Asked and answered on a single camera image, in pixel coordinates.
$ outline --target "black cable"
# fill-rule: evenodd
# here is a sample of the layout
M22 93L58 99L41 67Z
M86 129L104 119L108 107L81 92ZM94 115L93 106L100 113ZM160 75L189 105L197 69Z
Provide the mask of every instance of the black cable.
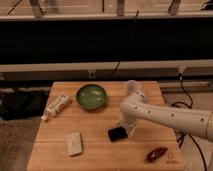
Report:
M118 70L118 67L120 66L121 64L121 61L123 60L123 57L127 54L128 50L129 50L129 47L133 41L133 38L135 36L135 28L136 28L136 23L137 23L137 19L138 19L138 16L139 16L139 10L136 12L136 15L135 15L135 18L134 18L134 22L133 22L133 25L132 25L132 29L131 29L131 33L130 33L130 36L129 36L129 39L127 41L127 44L124 48L124 51L121 55L121 58L119 59L119 62L118 64L116 65L115 69L111 72L111 74L107 77L107 78L111 78L114 73Z
M197 143L197 141L196 141L191 135L189 135L189 137L192 139L192 141L194 142L194 144L197 146L197 148L198 148L198 150L199 150L199 153L200 153L200 155L201 155L202 161L203 161L204 169L205 169L205 171L207 171L206 160L205 160L205 157L204 157L204 155L203 155L203 152L202 152L202 150L201 150L199 144Z
M181 134L181 137L177 139L177 142L180 142L181 139L186 136L186 134L184 134L183 132L178 132L178 134Z
M182 145L183 145L183 142L184 142L184 140L185 140L185 137L186 137L186 135L187 134L185 134L185 133L181 133L181 137L177 140L178 142L180 142L180 144L179 144L179 148L181 148L182 147Z
M182 90L184 91L184 93L185 93L185 94L188 96L188 98L190 99L190 109L191 109L194 102L193 102L192 97L189 95L189 93L186 91L186 89L185 89L184 86L183 86L183 76L182 76L182 74L179 74L179 79L180 79L180 85L181 85Z

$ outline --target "black sponge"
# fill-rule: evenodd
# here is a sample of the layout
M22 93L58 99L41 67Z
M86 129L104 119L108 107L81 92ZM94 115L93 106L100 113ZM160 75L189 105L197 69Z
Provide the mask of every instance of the black sponge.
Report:
M109 138L111 142L115 142L120 139L128 138L128 134L123 127L117 127L108 130Z

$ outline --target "metal bar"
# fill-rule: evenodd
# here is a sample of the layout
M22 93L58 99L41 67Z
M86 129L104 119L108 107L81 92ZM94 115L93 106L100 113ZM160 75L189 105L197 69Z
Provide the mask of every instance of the metal bar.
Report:
M171 15L177 15L179 7L180 7L180 3L181 3L181 0L172 0L172 3L168 9L168 12Z
M125 0L117 0L117 2L117 14L118 16L124 16Z
M24 71L75 71L75 70L104 70L114 69L117 62L85 62L85 63L47 63L47 64L7 64L0 65L1 72L24 72ZM133 61L122 62L119 69L171 69L186 66L188 68L210 68L206 73L212 73L213 60L176 60L176 61Z
M38 0L29 0L29 1L30 1L32 10L33 10L34 16L36 18L41 18L44 13L41 9L41 6L40 6Z
M122 17L125 19L132 19L135 17L135 13L126 13ZM159 12L159 13L143 13L139 14L138 19L175 19L175 18L206 18L213 17L213 11L203 12L179 12L178 15L170 15L168 12ZM42 18L35 18L33 15L0 15L0 21L56 21L56 20L119 20L117 14L103 13L103 14L46 14Z

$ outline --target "black wall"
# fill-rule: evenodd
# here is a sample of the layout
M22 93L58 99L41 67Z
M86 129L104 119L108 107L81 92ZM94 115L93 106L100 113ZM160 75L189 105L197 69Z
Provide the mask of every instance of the black wall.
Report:
M0 22L0 64L213 59L213 18L138 19L133 25L134 20Z

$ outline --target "wire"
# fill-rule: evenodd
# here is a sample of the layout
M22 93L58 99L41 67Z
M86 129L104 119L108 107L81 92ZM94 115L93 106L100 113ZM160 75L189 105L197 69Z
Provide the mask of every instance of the wire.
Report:
M182 90L184 91L184 93L185 93L185 94L188 96L188 98L190 99L190 109L191 109L194 102L193 102L192 97L189 95L189 93L186 91L186 89L185 89L184 86L183 86L183 76L182 76L182 74L179 74L179 79L180 79L180 85L181 85Z
M127 41L127 44L124 48L124 51L123 51L123 54L121 55L121 58L119 59L119 62L118 64L116 65L115 69L111 72L111 74L108 76L108 78L111 78L115 72L118 70L118 67L120 66L121 64L121 61L123 60L123 57L127 54L128 50L129 50L129 47L134 39L134 36L135 36L135 29L136 29L136 23L137 23L137 19L138 19L138 16L139 16L139 10L136 12L136 15L135 15L135 18L134 18L134 22L133 22L133 25L132 25L132 31L130 33L130 36L129 36L129 39Z
M206 160L205 160L205 157L204 157L204 155L203 155L203 152L202 152L202 150L201 150L201 148L200 148L199 144L197 143L197 141L196 141L196 140L195 140L195 139L194 139L191 135L189 135L189 137L192 139L192 141L194 142L194 144L195 144L195 145L196 145L196 147L198 148L199 153L200 153L201 158L202 158L202 161L203 161L204 169L205 169L205 171L207 171Z
M171 106L172 107L179 107L180 108L180 106L178 106L178 104L182 104L182 105L186 106L187 108L191 109L191 106L189 106L188 104L186 104L184 102L175 102Z
M175 104L172 105L172 107L181 108L181 107L178 105L178 103L182 103L182 102L176 102ZM181 134L181 135L180 135L180 138L177 139L177 142L178 142L178 143L180 142L178 146L179 146L179 148L181 148L182 145L183 145L183 142L184 142L184 140L185 140L185 136L186 136L187 134L185 134L185 133L182 132L182 131L178 131L178 132L175 131L175 133L176 133L176 134Z

